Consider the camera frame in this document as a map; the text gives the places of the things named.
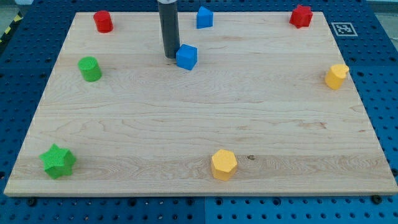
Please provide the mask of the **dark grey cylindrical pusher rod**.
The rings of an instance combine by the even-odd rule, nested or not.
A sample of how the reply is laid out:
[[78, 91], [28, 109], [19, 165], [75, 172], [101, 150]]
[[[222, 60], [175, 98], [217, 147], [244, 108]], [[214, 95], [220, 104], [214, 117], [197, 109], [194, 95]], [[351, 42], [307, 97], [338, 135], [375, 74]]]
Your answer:
[[175, 58], [180, 48], [180, 35], [178, 26], [178, 1], [158, 0], [160, 26], [164, 53], [167, 58]]

